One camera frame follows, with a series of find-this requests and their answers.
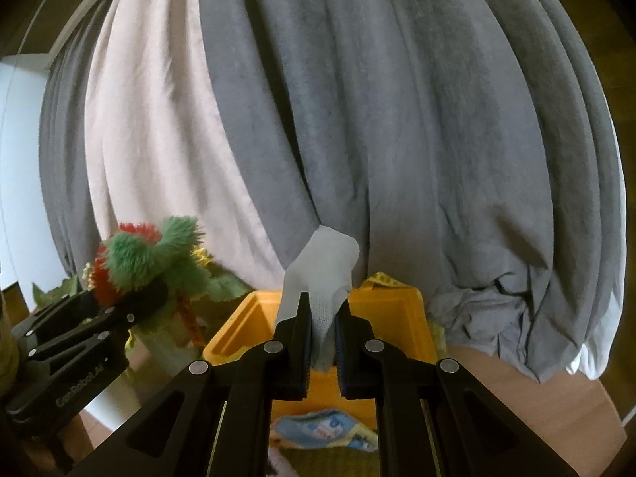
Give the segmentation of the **orange plastic crate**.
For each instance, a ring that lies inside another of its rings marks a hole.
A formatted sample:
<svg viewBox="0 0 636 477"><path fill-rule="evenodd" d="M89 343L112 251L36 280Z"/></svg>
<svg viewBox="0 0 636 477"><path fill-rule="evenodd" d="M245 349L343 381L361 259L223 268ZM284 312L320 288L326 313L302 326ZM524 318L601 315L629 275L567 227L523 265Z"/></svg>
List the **orange plastic crate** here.
<svg viewBox="0 0 636 477"><path fill-rule="evenodd" d="M281 299L279 291L254 291L242 301L204 349L203 357L213 365L233 362L248 349L270 340ZM371 323L377 338L401 349L408 357L427 363L438 360L428 328L425 306L413 287L361 287L349 294L350 311ZM337 409L348 413L370 429L377 427L374 401L346 401L339 395L336 369L310 373L304 401L276 401L271 417L302 416Z"/></svg>

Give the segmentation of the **white vase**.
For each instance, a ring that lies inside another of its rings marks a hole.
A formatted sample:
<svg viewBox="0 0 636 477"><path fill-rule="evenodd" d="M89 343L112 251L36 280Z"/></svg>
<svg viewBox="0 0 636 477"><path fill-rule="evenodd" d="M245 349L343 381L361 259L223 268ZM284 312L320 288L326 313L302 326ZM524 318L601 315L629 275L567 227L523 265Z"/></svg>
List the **white vase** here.
<svg viewBox="0 0 636 477"><path fill-rule="evenodd" d="M137 325L133 328L133 339L133 348L126 350L129 363L126 371L80 413L95 446L203 351L192 342L179 318L169 319L151 332Z"/></svg>

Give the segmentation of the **white cloth piece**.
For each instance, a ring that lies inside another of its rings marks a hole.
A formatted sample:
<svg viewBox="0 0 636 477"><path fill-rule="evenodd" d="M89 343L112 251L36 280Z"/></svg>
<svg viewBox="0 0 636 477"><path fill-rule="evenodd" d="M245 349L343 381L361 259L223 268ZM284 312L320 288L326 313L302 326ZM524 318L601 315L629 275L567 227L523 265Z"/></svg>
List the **white cloth piece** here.
<svg viewBox="0 0 636 477"><path fill-rule="evenodd" d="M297 314L303 293L312 313L312 368L328 372L335 358L335 316L353 289L359 246L335 229L320 225L283 278L276 324Z"/></svg>

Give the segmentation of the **white sheer curtain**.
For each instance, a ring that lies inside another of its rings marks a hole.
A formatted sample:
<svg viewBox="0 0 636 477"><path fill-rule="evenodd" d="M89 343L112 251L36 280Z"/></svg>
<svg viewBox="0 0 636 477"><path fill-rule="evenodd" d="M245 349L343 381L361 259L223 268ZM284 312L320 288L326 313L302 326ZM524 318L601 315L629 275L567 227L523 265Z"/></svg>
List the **white sheer curtain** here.
<svg viewBox="0 0 636 477"><path fill-rule="evenodd" d="M217 263L255 289L281 287L211 87L200 0L113 1L89 68L84 137L100 235L195 217Z"/></svg>

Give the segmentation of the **green red fluffy toy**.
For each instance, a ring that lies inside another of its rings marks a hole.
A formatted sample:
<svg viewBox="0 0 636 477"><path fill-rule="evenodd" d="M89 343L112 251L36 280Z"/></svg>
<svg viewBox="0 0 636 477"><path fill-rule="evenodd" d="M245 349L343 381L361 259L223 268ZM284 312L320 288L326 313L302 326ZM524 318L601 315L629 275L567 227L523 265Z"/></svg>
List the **green red fluffy toy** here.
<svg viewBox="0 0 636 477"><path fill-rule="evenodd" d="M167 217L159 225L122 223L99 248L106 246L110 254L128 251L135 262L148 257L154 265L158 258L189 254L194 246L202 245L202 237L195 217Z"/></svg>

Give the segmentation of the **blue printed fabric pouch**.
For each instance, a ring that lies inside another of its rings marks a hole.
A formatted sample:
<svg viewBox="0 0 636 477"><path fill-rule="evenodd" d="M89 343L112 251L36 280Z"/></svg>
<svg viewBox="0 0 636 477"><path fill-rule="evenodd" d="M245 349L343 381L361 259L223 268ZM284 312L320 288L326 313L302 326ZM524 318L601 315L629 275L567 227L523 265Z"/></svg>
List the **blue printed fabric pouch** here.
<svg viewBox="0 0 636 477"><path fill-rule="evenodd" d="M270 442L287 449L378 450L378 435L348 413L337 409L280 417L271 424Z"/></svg>

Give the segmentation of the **grey curtain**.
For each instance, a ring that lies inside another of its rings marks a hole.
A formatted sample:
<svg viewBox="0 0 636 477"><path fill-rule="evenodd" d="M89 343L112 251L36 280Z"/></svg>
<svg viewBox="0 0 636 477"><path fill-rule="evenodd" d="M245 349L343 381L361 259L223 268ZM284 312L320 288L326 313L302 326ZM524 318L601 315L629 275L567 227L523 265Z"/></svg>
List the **grey curtain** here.
<svg viewBox="0 0 636 477"><path fill-rule="evenodd" d="M99 234L89 68L114 0L50 67L44 208L67 272ZM353 284L424 295L448 341L523 375L595 379L623 308L626 196L596 69L558 0L200 0L211 87L283 266L324 225Z"/></svg>

